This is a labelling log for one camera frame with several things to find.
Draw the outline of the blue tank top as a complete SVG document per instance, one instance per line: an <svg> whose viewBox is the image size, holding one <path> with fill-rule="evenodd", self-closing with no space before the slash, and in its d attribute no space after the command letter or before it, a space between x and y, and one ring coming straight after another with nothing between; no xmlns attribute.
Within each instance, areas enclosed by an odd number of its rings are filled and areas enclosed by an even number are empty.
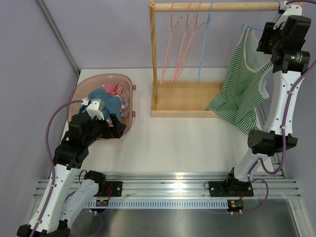
<svg viewBox="0 0 316 237"><path fill-rule="evenodd" d="M108 123L112 122L111 114L115 114L118 121L121 122L122 101L117 96L108 95L104 89L98 88L88 95L89 101L100 99L103 102L102 113Z"/></svg>

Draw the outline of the lilac tank top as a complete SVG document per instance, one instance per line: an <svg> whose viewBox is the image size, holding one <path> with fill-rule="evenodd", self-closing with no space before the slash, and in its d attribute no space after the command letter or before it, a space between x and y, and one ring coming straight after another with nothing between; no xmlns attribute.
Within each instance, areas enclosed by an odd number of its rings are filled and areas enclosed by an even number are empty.
<svg viewBox="0 0 316 237"><path fill-rule="evenodd" d="M122 108L122 110L121 110L121 116L123 118L126 118L128 116L128 114L129 114L129 109L130 109L130 107L129 107L129 97L128 97L127 94L122 93L120 95L120 98L122 100L122 105L124 106L124 108Z"/></svg>

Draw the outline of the red white striped tank top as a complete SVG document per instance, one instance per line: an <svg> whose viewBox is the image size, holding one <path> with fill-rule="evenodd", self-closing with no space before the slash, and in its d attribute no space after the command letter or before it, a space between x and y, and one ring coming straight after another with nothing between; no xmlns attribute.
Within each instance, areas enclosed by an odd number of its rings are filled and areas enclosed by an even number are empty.
<svg viewBox="0 0 316 237"><path fill-rule="evenodd" d="M108 83L104 86L102 86L102 89L105 91L107 95L113 96L113 97L120 97L123 93L123 87L120 83Z"/></svg>

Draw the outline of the green white striped tank top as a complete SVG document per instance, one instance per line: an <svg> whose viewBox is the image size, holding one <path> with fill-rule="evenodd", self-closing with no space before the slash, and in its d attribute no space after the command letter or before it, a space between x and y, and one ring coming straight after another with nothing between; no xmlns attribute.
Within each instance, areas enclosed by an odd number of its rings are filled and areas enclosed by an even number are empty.
<svg viewBox="0 0 316 237"><path fill-rule="evenodd" d="M247 62L249 39L246 28L231 57L220 92L206 107L245 134L259 129L256 107L269 98L266 84L273 68L271 55L264 53L260 55L262 59L266 56L264 64L258 69L253 69L254 60Z"/></svg>

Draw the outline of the blue hanger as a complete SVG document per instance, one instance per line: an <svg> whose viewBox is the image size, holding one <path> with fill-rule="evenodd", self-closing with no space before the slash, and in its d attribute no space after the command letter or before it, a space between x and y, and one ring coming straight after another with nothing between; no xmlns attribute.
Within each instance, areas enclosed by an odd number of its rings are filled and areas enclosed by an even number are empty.
<svg viewBox="0 0 316 237"><path fill-rule="evenodd" d="M205 24L205 31L204 31L204 38L203 38L203 44L202 44L202 52L201 52L201 58L200 58L200 63L199 63L199 70L198 70L198 76L197 76L197 83L200 83L200 76L201 76L201 70L202 70L202 65L203 65L203 59L204 59L204 52L205 52L205 47L206 47L206 40L208 38L208 32L209 32L209 27L210 27L210 22L211 22L211 12L212 12L212 7L213 3L210 3L210 9L208 13L208 18Z"/></svg>
<svg viewBox="0 0 316 237"><path fill-rule="evenodd" d="M253 69L258 69L262 64L264 64L266 58L266 56L264 56L262 59L260 57L262 53L256 51L259 42L257 36L262 35L263 29L251 27L247 24L243 24L240 29L242 32L244 32L246 28L249 28L250 35L250 39L247 40L247 42L251 44L251 46L247 47L246 49L246 55L250 57L249 59L247 59L247 62L250 62L250 60L254 60Z"/></svg>

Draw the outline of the pink hanger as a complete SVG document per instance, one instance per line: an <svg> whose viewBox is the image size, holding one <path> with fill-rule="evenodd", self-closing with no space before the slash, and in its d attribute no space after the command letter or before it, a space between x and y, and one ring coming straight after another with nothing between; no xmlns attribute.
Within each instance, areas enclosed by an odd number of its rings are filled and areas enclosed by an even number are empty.
<svg viewBox="0 0 316 237"><path fill-rule="evenodd" d="M189 33L189 37L187 38L188 39L187 42L191 40L191 44L190 44L190 48L187 51L186 58L183 63L183 67L181 68L181 71L180 71L180 75L184 71L187 64L189 63L193 53L198 47L199 42L201 41L201 38L203 37L203 34L204 34L204 27L205 27L206 21L201 22L199 19L201 7L202 7L202 2L198 4L197 11L195 13L195 21L194 21L195 27L193 28L192 26L191 31Z"/></svg>
<svg viewBox="0 0 316 237"><path fill-rule="evenodd" d="M193 14L193 17L191 19L190 18L190 11L191 11L191 5L192 3L189 3L188 6L188 12L187 12L187 18L186 18L186 24L185 24L185 30L183 33L183 37L182 37L182 41L181 41L181 47L179 50L179 55L178 55L178 60L177 60L177 65L176 65L176 69L174 72L174 76L173 76L173 81L172 82L176 82L180 76L180 71L181 68L183 67L183 63L185 61L186 58L186 54L188 49L190 48L190 44L191 44L191 40L189 40L189 42L187 42L187 38L189 37L189 33L191 31L191 28L193 26L193 28L195 27L195 15Z"/></svg>
<svg viewBox="0 0 316 237"><path fill-rule="evenodd" d="M160 78L160 85L162 85L163 83L163 80L165 78L165 74L166 74L166 71L167 71L167 66L168 66L168 63L169 63L169 60L170 60L170 57L171 57L171 53L172 53L172 50L173 50L173 45L176 41L176 33L174 33L175 29L177 27L180 26L181 24L181 21L182 21L182 16L180 16L176 22L173 21L173 12L174 12L174 5L175 5L175 2L173 2L171 4L171 12L170 12L170 35L169 35L169 39L168 39L168 45L167 45L167 49L166 49L166 54L165 54L165 60L164 60L164 65L163 65L163 70L162 70L162 73L161 73L161 78Z"/></svg>

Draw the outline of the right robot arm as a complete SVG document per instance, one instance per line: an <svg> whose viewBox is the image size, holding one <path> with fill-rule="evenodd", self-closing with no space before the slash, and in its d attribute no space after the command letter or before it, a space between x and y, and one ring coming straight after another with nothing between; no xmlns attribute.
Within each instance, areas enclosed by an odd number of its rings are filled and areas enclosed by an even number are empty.
<svg viewBox="0 0 316 237"><path fill-rule="evenodd" d="M248 151L224 181L209 182L212 197L253 196L251 173L297 145L292 117L312 68L310 54L302 50L310 26L310 18L291 15L280 26L266 23L260 39L244 27L223 86L207 110L246 133Z"/></svg>

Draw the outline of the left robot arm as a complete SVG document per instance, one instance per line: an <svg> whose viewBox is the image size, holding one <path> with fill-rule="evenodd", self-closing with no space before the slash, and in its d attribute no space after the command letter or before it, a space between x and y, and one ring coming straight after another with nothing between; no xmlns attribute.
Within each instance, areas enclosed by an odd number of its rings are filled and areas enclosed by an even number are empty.
<svg viewBox="0 0 316 237"><path fill-rule="evenodd" d="M76 114L68 124L52 160L51 183L46 187L40 205L28 224L18 228L19 237L68 237L75 219L93 197L107 190L105 174L89 171L80 187L69 196L68 190L89 154L89 146L99 139L120 138L126 125L111 115L112 126L105 120Z"/></svg>

